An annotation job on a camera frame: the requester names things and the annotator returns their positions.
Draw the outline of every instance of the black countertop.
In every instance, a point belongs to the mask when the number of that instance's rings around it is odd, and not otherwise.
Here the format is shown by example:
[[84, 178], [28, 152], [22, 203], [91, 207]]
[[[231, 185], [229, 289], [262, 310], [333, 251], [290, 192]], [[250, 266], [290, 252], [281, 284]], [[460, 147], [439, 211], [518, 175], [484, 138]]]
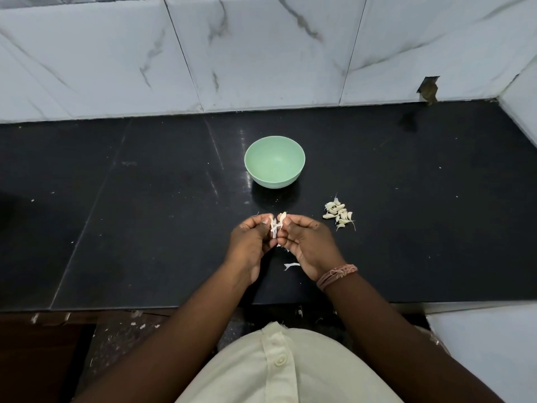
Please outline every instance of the black countertop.
[[[21, 127], [0, 126], [4, 311], [179, 305], [236, 224], [257, 212], [320, 219], [336, 192], [356, 220], [336, 241], [389, 301], [537, 299], [537, 150], [494, 102]], [[278, 190], [243, 164], [274, 134], [306, 154]], [[323, 301], [300, 268], [285, 271], [292, 261], [265, 256], [243, 303]]]

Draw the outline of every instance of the tile grout line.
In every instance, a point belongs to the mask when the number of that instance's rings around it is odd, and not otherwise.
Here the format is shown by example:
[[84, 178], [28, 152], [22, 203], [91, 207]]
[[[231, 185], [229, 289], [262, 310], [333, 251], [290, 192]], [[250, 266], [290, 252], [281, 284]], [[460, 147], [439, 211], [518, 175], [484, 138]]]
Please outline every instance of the tile grout line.
[[367, 0], [364, 1], [364, 8], [362, 9], [362, 15], [360, 16], [360, 22], [358, 23], [358, 31], [356, 31], [356, 38], [354, 39], [354, 46], [352, 48], [351, 58], [348, 61], [347, 73], [345, 74], [345, 81], [343, 82], [343, 87], [341, 88], [341, 96], [339, 97], [339, 102], [337, 107], [341, 107], [341, 99], [343, 99], [343, 91], [345, 90], [345, 84], [347, 83], [348, 70], [351, 67], [352, 55], [354, 55], [354, 50], [356, 49], [356, 41], [358, 40], [358, 34], [360, 33], [360, 26], [362, 25], [362, 20], [364, 19], [364, 14], [366, 12]]
[[194, 91], [196, 92], [196, 97], [198, 98], [198, 103], [201, 107], [201, 112], [205, 113], [205, 109], [203, 108], [203, 105], [201, 104], [200, 96], [198, 94], [198, 89], [196, 88], [196, 84], [194, 83], [194, 78], [192, 77], [192, 72], [190, 71], [189, 63], [187, 62], [185, 53], [183, 52], [183, 46], [181, 45], [181, 41], [179, 40], [179, 35], [177, 35], [177, 30], [175, 29], [175, 24], [173, 23], [173, 20], [171, 18], [170, 7], [168, 7], [168, 2], [166, 0], [163, 0], [163, 1], [166, 7], [166, 11], [168, 12], [168, 17], [170, 18], [171, 27], [173, 28], [173, 32], [175, 33], [175, 38], [177, 39], [177, 43], [179, 44], [179, 49], [181, 50], [181, 53], [183, 54], [183, 59], [185, 60], [186, 68], [189, 70], [190, 80], [192, 82], [192, 86], [194, 87]]
[[80, 232], [80, 235], [78, 236], [78, 239], [76, 241], [75, 248], [72, 250], [71, 257], [69, 257], [69, 261], [67, 262], [67, 265], [65, 266], [65, 270], [63, 271], [62, 278], [60, 282], [58, 283], [58, 288], [56, 289], [56, 292], [54, 293], [54, 297], [52, 298], [52, 301], [50, 302], [50, 305], [48, 306], [48, 309], [47, 309], [48, 311], [52, 309], [52, 305], [54, 305], [54, 301], [56, 301], [56, 297], [58, 296], [58, 293], [60, 292], [60, 288], [62, 286], [63, 280], [65, 279], [65, 276], [67, 275], [67, 271], [69, 270], [69, 267], [71, 266], [71, 262], [73, 258], [75, 257], [75, 253], [76, 253], [76, 250], [78, 249], [78, 245], [80, 244], [82, 237], [84, 237], [84, 233], [86, 232], [86, 229], [88, 228], [91, 216], [93, 216], [93, 211], [97, 207], [97, 203], [99, 201], [101, 194], [103, 193], [103, 190], [106, 185], [106, 182], [108, 181], [110, 172], [112, 171], [112, 169], [116, 167], [116, 160], [119, 156], [119, 152], [121, 151], [123, 147], [123, 143], [125, 142], [125, 139], [127, 138], [127, 134], [128, 134], [129, 128], [131, 127], [132, 122], [133, 122], [133, 118], [129, 120], [129, 122], [127, 123], [127, 126], [125, 127], [123, 138], [121, 139], [121, 142], [119, 143], [119, 147], [117, 148], [116, 154], [112, 158], [112, 163], [110, 164], [110, 167], [108, 168], [108, 171], [106, 172], [103, 183], [101, 184], [101, 186], [99, 187], [99, 190], [97, 191], [97, 195], [95, 196], [95, 201], [93, 201], [93, 205], [91, 206], [90, 213], [88, 215], [88, 218], [86, 219], [86, 223], [84, 223], [84, 227], [82, 228], [82, 231]]

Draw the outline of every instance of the bowl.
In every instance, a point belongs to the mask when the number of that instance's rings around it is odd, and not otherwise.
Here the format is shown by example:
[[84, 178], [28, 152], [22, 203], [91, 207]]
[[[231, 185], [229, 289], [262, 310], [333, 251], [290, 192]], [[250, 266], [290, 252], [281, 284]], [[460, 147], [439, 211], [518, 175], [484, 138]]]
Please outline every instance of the bowl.
[[282, 136], [259, 139], [244, 155], [244, 165], [253, 180], [271, 189], [295, 182], [304, 163], [305, 154], [300, 144]]

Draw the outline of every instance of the forearm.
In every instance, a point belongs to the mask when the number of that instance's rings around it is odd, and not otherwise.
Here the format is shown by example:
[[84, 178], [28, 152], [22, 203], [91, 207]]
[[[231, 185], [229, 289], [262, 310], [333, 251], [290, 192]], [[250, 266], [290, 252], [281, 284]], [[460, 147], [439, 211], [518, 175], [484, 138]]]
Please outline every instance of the forearm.
[[334, 282], [326, 294], [361, 356], [406, 403], [502, 402], [358, 274]]
[[215, 347], [248, 286], [220, 267], [137, 349], [76, 403], [167, 403], [177, 399]]

